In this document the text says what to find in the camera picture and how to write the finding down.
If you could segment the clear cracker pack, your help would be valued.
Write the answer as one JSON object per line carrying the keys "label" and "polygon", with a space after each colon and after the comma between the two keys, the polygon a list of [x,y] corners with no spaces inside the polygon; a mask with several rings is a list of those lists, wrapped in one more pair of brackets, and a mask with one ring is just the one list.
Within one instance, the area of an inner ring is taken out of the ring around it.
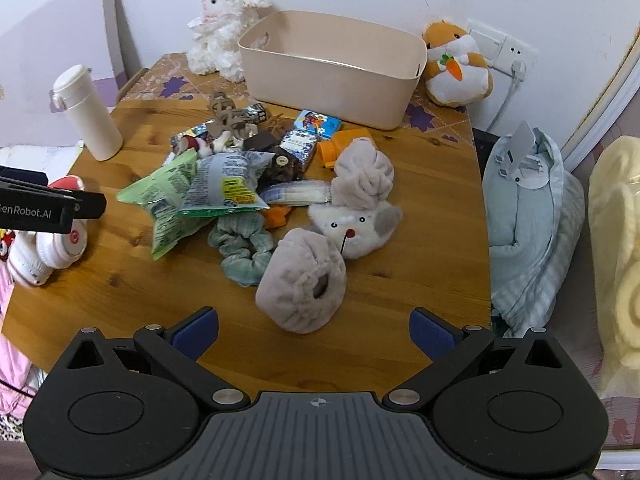
{"label": "clear cracker pack", "polygon": [[332,200],[328,181],[300,180],[271,185],[259,193],[269,205],[305,207],[313,204],[328,204]]}

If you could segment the orange plush carrot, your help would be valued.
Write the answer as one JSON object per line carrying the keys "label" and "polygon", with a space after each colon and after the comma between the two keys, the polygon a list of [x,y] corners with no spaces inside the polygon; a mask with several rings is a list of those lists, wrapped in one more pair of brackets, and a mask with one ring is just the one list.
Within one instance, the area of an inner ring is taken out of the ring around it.
{"label": "orange plush carrot", "polygon": [[261,210],[259,213],[264,218],[264,228],[266,230],[280,229],[288,223],[288,215],[291,213],[290,206],[273,205],[269,209]]}

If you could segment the cream scrunchie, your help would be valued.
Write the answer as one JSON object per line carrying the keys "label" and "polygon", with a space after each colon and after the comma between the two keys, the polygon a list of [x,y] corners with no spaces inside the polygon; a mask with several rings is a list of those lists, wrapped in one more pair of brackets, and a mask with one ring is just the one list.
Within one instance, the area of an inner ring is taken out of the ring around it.
{"label": "cream scrunchie", "polygon": [[198,142],[199,158],[222,153],[239,153],[244,150],[243,140],[229,130],[223,131],[215,139],[206,136],[206,138],[197,138],[196,142]]}

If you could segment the black small box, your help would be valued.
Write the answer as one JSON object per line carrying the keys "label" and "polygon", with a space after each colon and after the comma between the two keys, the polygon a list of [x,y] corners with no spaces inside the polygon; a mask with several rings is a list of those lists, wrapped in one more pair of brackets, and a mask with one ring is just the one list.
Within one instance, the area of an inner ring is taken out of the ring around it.
{"label": "black small box", "polygon": [[268,152],[270,148],[277,146],[280,140],[269,131],[258,132],[256,136],[250,136],[243,141],[244,151]]}

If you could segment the light blue folded blanket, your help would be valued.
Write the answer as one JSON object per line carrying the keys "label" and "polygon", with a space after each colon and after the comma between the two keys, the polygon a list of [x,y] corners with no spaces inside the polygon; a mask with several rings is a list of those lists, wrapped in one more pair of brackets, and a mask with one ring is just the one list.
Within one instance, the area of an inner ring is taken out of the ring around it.
{"label": "light blue folded blanket", "polygon": [[492,148],[483,176],[491,316],[508,337],[550,320],[585,220],[584,188],[550,136],[532,129],[536,152],[549,165],[546,186],[529,190],[499,176],[495,157],[509,136]]}

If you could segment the brown thin hair claw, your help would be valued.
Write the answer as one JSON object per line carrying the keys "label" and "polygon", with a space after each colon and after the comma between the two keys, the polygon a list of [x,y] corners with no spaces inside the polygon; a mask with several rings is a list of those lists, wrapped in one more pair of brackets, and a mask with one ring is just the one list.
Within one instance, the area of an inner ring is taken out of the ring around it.
{"label": "brown thin hair claw", "polygon": [[280,134],[283,136],[292,128],[293,121],[291,118],[285,117],[282,113],[272,115],[265,123],[264,128],[272,134]]}

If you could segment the orange plastic bottle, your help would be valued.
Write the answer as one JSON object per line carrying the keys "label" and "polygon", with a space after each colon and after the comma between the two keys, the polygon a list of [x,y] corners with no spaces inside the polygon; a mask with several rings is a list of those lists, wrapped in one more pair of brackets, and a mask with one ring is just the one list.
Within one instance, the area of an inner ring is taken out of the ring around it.
{"label": "orange plastic bottle", "polygon": [[374,144],[373,136],[367,128],[338,130],[328,140],[319,141],[317,150],[322,166],[326,169],[333,169],[337,159],[349,147],[349,144],[360,138],[366,138]]}

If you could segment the green scrunchie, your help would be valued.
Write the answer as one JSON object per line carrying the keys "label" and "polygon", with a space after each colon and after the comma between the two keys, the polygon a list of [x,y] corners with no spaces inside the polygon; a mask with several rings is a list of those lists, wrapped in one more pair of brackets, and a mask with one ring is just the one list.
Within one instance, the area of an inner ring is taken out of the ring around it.
{"label": "green scrunchie", "polygon": [[228,280],[243,287],[257,286],[276,247],[259,212],[219,217],[207,243],[221,255],[221,269]]}

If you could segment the grey green snack bag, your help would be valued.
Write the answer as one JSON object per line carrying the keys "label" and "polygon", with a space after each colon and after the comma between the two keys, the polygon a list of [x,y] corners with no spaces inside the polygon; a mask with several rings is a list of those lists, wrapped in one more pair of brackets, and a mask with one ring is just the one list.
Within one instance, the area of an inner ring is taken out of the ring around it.
{"label": "grey green snack bag", "polygon": [[215,218],[269,206],[257,193],[258,180],[271,165],[273,153],[221,153],[201,160],[179,214]]}

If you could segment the blue cartoon tissue pack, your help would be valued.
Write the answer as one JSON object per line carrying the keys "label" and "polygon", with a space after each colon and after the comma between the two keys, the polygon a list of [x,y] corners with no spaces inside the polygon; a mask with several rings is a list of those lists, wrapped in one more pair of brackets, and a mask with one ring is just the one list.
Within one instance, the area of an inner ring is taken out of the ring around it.
{"label": "blue cartoon tissue pack", "polygon": [[333,116],[328,116],[313,110],[302,110],[294,120],[296,130],[315,134],[321,139],[329,139],[338,130],[342,122]]}

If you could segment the blue white tissue pack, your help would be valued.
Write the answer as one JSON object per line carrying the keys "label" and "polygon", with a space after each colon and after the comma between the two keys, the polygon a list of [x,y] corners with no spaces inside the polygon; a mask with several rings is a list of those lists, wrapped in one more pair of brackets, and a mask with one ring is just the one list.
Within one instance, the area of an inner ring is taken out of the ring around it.
{"label": "blue white tissue pack", "polygon": [[314,133],[294,129],[285,133],[279,146],[296,157],[306,171],[316,152],[317,143],[318,136]]}

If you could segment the red white plush ornament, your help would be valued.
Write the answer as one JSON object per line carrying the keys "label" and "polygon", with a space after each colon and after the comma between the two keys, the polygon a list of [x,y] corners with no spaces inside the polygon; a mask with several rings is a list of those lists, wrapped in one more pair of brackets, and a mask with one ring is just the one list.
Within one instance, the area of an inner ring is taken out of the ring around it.
{"label": "red white plush ornament", "polygon": [[199,159],[203,159],[214,154],[212,142],[210,142],[209,136],[182,136],[172,148],[172,151],[176,156],[190,150],[193,150],[198,155]]}

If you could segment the brown plaid scrunchie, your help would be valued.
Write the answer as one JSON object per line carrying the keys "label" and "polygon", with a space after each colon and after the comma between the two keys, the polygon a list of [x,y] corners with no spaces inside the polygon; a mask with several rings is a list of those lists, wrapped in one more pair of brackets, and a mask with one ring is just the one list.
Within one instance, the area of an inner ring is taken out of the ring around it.
{"label": "brown plaid scrunchie", "polygon": [[269,188],[271,185],[303,179],[304,168],[295,155],[282,150],[282,148],[275,148],[271,154],[273,154],[271,162],[266,166],[257,181],[258,192],[264,188]]}

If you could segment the white phone stand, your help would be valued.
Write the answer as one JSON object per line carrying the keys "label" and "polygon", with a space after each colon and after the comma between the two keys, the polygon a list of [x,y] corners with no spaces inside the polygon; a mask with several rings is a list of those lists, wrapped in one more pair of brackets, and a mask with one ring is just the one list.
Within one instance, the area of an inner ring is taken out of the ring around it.
{"label": "white phone stand", "polygon": [[508,137],[506,148],[495,157],[499,176],[529,190],[546,186],[549,183],[549,165],[537,154],[536,148],[537,138],[533,129],[527,122],[521,122]]}

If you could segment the taupe hair claw clip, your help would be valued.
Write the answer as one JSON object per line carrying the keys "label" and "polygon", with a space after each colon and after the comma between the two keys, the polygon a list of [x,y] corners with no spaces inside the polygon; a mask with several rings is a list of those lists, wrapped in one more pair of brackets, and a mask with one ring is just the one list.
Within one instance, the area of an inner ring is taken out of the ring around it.
{"label": "taupe hair claw clip", "polygon": [[208,109],[212,119],[206,122],[206,128],[213,139],[226,130],[243,141],[258,133],[258,127],[250,120],[250,116],[242,108],[236,108],[224,92],[214,91],[209,96]]}

